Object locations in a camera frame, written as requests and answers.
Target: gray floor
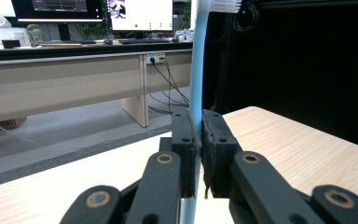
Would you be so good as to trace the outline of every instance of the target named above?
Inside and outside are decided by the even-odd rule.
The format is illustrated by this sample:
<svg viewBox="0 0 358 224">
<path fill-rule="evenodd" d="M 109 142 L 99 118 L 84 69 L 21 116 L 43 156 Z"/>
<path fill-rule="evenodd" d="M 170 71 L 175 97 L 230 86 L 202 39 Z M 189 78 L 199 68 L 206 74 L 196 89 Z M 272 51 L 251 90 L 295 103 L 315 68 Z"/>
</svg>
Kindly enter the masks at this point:
<svg viewBox="0 0 358 224">
<path fill-rule="evenodd" d="M 187 96 L 189 88 L 180 92 Z M 153 108 L 186 110 L 177 91 L 148 96 Z M 171 116 L 149 108 L 149 126 L 142 128 L 121 108 L 120 101 L 85 105 L 28 116 L 10 133 L 0 130 L 0 184 L 86 158 L 171 130 Z"/>
</svg>

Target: desk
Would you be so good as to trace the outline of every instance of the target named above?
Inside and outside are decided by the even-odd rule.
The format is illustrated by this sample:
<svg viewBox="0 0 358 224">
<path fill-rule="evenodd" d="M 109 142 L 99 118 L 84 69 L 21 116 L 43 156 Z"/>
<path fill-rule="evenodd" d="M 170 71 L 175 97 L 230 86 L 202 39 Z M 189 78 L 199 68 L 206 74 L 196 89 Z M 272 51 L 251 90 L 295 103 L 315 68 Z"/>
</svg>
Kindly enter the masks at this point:
<svg viewBox="0 0 358 224">
<path fill-rule="evenodd" d="M 165 53 L 177 86 L 189 85 L 191 43 L 0 49 L 0 120 L 122 99 L 148 126 L 146 95 L 169 85 L 146 54 Z M 163 65 L 158 69 L 168 79 Z"/>
<path fill-rule="evenodd" d="M 358 194 L 358 146 L 258 107 L 224 116 L 244 150 L 263 154 L 296 189 L 334 184 Z M 0 185 L 0 223 L 58 223 L 85 189 L 124 189 L 142 176 L 160 136 Z M 203 199 L 196 223 L 232 223 L 228 200 Z"/>
</svg>

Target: wooden table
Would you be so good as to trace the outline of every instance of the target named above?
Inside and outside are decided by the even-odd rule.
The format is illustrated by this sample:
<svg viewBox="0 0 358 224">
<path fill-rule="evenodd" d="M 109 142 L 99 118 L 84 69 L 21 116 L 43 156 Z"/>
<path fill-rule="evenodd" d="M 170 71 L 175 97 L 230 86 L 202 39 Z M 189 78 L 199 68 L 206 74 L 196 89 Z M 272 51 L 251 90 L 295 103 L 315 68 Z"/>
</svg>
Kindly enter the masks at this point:
<svg viewBox="0 0 358 224">
<path fill-rule="evenodd" d="M 296 189 L 333 184 L 358 194 L 358 146 L 257 107 L 224 116 L 243 150 L 263 154 Z M 142 176 L 157 137 L 104 152 L 0 185 L 0 223 L 59 223 L 85 189 L 124 189 Z M 200 183 L 196 223 L 232 223 L 228 201 L 203 199 Z"/>
</svg>

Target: power outlet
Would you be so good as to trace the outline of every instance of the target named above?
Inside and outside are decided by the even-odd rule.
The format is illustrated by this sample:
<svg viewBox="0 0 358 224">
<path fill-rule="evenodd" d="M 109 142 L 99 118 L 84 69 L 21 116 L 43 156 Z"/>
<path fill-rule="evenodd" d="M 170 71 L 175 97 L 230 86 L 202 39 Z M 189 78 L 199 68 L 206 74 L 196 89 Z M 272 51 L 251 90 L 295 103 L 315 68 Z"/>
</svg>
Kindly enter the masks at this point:
<svg viewBox="0 0 358 224">
<path fill-rule="evenodd" d="M 155 59 L 155 63 L 164 63 L 165 53 L 147 54 L 146 63 L 152 63 L 150 62 L 151 58 Z"/>
</svg>

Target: desk leg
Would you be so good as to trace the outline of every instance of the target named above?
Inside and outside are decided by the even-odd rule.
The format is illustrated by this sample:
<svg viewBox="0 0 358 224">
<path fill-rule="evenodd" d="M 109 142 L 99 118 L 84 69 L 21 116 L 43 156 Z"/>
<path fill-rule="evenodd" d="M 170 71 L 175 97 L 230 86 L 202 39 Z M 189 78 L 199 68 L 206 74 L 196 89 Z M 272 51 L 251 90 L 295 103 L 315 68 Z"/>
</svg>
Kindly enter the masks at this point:
<svg viewBox="0 0 358 224">
<path fill-rule="evenodd" d="M 139 56 L 139 95 L 121 100 L 121 106 L 129 113 L 142 127 L 149 126 L 149 113 L 147 109 L 146 95 L 146 57 Z"/>
</svg>

